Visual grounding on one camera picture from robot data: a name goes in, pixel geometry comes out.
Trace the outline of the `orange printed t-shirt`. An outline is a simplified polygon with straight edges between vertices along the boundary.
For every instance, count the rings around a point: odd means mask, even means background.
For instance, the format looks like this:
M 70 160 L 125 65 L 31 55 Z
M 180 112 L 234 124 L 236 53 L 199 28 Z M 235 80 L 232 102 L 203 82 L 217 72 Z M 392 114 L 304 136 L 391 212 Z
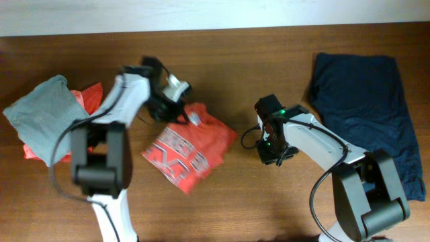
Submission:
M 187 124 L 168 124 L 141 155 L 188 194 L 223 163 L 237 133 L 210 115 L 203 103 L 186 105 L 185 112 Z

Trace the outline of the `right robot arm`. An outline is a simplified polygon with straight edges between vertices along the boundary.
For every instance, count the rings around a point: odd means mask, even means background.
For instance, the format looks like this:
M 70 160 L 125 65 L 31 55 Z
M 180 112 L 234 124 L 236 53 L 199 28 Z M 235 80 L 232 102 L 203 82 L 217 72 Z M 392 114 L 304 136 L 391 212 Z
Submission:
M 262 163 L 280 166 L 299 151 L 323 168 L 313 185 L 309 207 L 321 230 L 318 241 L 372 241 L 407 220 L 411 214 L 392 157 L 380 149 L 369 152 L 324 127 L 306 108 L 285 108 L 277 102 L 255 104 L 261 137 L 254 144 Z M 318 220 L 314 197 L 332 178 L 335 223 L 326 229 Z

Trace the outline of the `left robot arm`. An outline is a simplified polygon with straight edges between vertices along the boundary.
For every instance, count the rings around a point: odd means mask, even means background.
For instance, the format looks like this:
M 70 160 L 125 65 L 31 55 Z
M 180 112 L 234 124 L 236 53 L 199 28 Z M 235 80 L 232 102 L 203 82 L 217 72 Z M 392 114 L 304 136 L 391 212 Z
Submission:
M 191 89 L 162 65 L 125 66 L 105 101 L 71 128 L 71 177 L 91 204 L 104 241 L 138 241 L 128 207 L 132 155 L 128 129 L 141 107 L 175 122 Z

